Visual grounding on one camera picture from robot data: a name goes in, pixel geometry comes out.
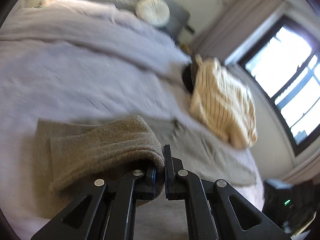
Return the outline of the round white cushion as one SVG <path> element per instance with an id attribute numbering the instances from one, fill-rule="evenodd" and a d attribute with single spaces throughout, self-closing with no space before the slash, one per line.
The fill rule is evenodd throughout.
<path id="1" fill-rule="evenodd" d="M 170 20 L 170 9 L 164 0 L 139 0 L 135 13 L 137 17 L 157 28 L 164 27 Z"/>

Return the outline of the mauve curtain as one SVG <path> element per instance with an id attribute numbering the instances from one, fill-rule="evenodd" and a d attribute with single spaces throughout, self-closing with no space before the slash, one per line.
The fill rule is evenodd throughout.
<path id="1" fill-rule="evenodd" d="M 202 57 L 217 57 L 230 64 L 238 61 L 289 7 L 284 0 L 236 0 L 191 44 Z"/>

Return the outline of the lavender textured bedspread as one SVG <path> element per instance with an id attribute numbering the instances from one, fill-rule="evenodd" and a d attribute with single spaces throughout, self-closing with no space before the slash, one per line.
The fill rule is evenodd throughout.
<path id="1" fill-rule="evenodd" d="M 183 157 L 202 178 L 215 179 L 238 160 L 255 182 L 235 188 L 261 210 L 263 183 L 249 150 L 221 142 L 189 114 L 182 81 L 188 57 L 150 26 L 107 19 L 109 6 L 24 8 L 1 27 L 1 209 L 21 239 L 47 222 L 33 189 L 32 142 L 39 119 L 96 124 L 129 114 L 176 120 L 203 134 L 207 150 Z"/>

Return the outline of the grey folded trousers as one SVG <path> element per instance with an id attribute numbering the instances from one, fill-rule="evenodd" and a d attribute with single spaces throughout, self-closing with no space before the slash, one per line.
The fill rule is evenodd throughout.
<path id="1" fill-rule="evenodd" d="M 236 150 L 205 129 L 189 127 L 177 119 L 143 116 L 162 145 L 181 159 L 184 168 L 200 178 L 224 179 L 236 187 L 252 186 L 260 176 L 249 150 Z"/>

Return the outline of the black framed window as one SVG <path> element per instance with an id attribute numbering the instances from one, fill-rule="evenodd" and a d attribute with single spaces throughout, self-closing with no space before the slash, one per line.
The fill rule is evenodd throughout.
<path id="1" fill-rule="evenodd" d="M 238 61 L 275 111 L 295 155 L 319 137 L 319 39 L 281 17 Z"/>

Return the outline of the black round basket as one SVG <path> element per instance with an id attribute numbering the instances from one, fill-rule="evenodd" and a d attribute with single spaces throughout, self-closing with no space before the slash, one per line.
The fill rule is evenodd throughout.
<path id="1" fill-rule="evenodd" d="M 182 73 L 183 84 L 190 94 L 194 91 L 198 69 L 197 55 L 193 54 L 191 56 L 191 64 L 187 65 Z"/>

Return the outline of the cream striped garment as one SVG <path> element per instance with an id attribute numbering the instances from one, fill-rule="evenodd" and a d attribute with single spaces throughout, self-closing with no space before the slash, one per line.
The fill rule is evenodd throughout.
<path id="1" fill-rule="evenodd" d="M 258 139 L 251 91 L 217 58 L 195 57 L 197 72 L 190 98 L 191 116 L 221 141 L 238 150 L 252 147 Z"/>

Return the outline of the olive knit sweater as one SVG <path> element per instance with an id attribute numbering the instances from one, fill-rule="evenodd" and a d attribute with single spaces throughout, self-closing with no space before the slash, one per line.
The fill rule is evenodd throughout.
<path id="1" fill-rule="evenodd" d="M 159 197 L 164 187 L 162 146 L 141 116 L 102 125 L 37 122 L 34 194 L 43 218 L 53 218 L 97 176 L 113 181 L 131 170 L 153 167 Z"/>

